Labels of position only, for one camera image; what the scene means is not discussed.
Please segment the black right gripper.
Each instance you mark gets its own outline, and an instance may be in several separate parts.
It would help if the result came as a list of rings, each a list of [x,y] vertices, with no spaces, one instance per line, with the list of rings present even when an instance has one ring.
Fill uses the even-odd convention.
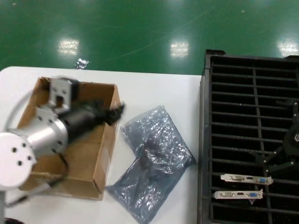
[[[276,104],[292,114],[291,128],[284,136],[284,148],[277,148],[271,154],[252,153],[255,163],[271,175],[299,174],[299,100],[290,98],[277,100]]]

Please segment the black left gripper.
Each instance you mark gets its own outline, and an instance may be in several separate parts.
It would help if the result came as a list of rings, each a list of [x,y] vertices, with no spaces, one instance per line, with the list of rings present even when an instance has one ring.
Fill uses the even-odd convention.
[[[72,143],[84,134],[106,123],[112,126],[120,120],[126,107],[125,103],[105,108],[102,102],[84,102],[75,105],[62,114],[62,123],[68,134],[68,143]]]

